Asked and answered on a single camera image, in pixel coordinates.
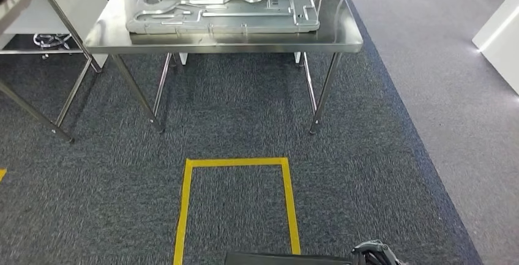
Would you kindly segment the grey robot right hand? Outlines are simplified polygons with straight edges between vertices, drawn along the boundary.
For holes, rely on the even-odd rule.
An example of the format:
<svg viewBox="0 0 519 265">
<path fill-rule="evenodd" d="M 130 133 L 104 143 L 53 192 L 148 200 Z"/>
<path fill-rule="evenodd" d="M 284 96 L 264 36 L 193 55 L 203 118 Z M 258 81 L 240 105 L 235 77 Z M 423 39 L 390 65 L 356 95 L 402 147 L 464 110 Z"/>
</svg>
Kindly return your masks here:
<svg viewBox="0 0 519 265">
<path fill-rule="evenodd" d="M 353 264 L 406 264 L 406 262 L 398 259 L 390 247 L 381 240 L 361 242 L 351 250 L 351 253 L 353 255 Z"/>
</svg>

